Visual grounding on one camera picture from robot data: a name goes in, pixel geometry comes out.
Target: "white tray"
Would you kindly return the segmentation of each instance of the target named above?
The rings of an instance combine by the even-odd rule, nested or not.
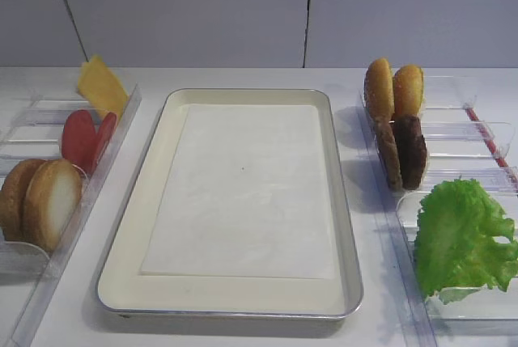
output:
[[[210,142],[215,136],[219,144]],[[276,146],[283,150],[276,152]],[[220,180],[220,187],[215,180]],[[316,193],[314,182],[321,185]],[[301,201],[302,207],[294,204],[304,192],[308,197]],[[199,205],[203,212],[192,213]],[[245,206],[253,219],[244,216]],[[236,228],[233,214],[243,214],[244,227]],[[255,221],[266,235],[261,242],[250,229]],[[281,234],[272,230],[277,227]],[[308,227],[320,232],[316,240],[311,240]],[[170,245],[160,238],[164,228],[175,238]],[[287,229],[295,238],[289,238]],[[204,235],[214,251],[204,249],[197,234]],[[191,239],[184,240],[184,235]],[[278,242],[286,237],[290,246]],[[150,263],[146,256],[159,254],[151,238],[160,241],[164,251],[190,240],[197,244],[184,244],[183,252],[168,252],[169,259],[158,261],[155,256]],[[263,262],[243,262],[243,257],[220,251],[239,251],[241,246],[244,254],[263,254],[250,251],[243,238],[267,252],[278,251],[281,259],[263,256]],[[304,253],[300,243],[316,250]],[[286,264],[290,256],[294,264],[305,261],[312,266],[293,268]],[[190,257],[192,262],[185,262]],[[318,269],[315,260],[329,267]],[[327,96],[309,90],[172,93],[100,273],[97,292],[108,310],[124,315],[336,323],[355,311],[363,287]]]

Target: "red strip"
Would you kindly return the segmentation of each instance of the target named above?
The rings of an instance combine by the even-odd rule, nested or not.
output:
[[[475,110],[472,108],[466,109],[466,114],[468,114],[468,117],[473,122],[480,122],[478,119],[477,114],[475,113]],[[495,158],[496,163],[499,165],[499,167],[509,167],[507,165],[506,160],[503,157],[495,157],[495,153],[497,152],[496,145],[493,142],[493,140],[490,138],[490,134],[487,131],[486,127],[482,123],[477,124],[478,130],[480,131],[480,134],[484,137],[484,142],[486,143],[487,148]],[[516,178],[516,175],[514,172],[508,173],[509,178],[511,179],[511,182],[515,185],[515,190],[518,192],[518,178]]]

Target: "red tomato slice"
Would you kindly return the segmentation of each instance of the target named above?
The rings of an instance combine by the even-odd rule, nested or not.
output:
[[[85,169],[86,158],[96,140],[96,127],[87,110],[72,112],[66,119],[62,134],[62,156]]]
[[[96,140],[92,144],[90,154],[87,157],[87,164],[84,168],[88,175],[93,174],[100,159],[103,157],[104,151],[112,139],[113,132],[117,127],[117,115],[113,112],[109,112],[103,119],[103,123],[100,124],[99,130],[97,130]]]

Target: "white table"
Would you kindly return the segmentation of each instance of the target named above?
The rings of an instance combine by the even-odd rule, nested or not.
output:
[[[405,337],[398,318],[398,306],[405,299],[401,276],[393,250],[382,245],[373,214],[381,211],[376,195],[374,175],[368,163],[361,160],[366,148],[359,128],[355,106],[358,89],[363,86],[362,69],[127,69],[142,90],[142,103],[129,129],[119,155],[106,179],[91,216],[84,228],[70,262],[57,286],[48,310],[33,341],[34,346],[330,346],[379,345],[402,346]],[[42,92],[56,94],[71,87],[60,87],[60,74],[74,70],[59,68],[0,69],[0,83],[10,79],[36,84]],[[479,77],[485,85],[479,92],[477,113],[482,120],[507,121],[518,126],[518,70],[427,70],[427,74]],[[165,97],[171,91],[186,87],[235,88],[311,88],[323,91],[331,99],[339,149],[343,162],[351,219],[359,252],[365,295],[359,310],[344,326],[326,339],[291,339],[271,337],[178,335],[167,329],[144,324],[138,329],[123,319],[104,315],[96,301],[95,283],[100,260],[110,231],[115,227],[121,201],[130,186],[142,148]],[[510,165],[518,164],[518,142],[508,155]],[[511,336],[445,337],[440,345],[514,345]]]

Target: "white wall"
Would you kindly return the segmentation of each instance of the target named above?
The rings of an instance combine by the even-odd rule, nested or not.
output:
[[[518,66],[517,0],[311,0],[306,66]]]
[[[69,0],[113,66],[301,67],[307,0]]]
[[[62,0],[0,0],[0,66],[84,61]]]

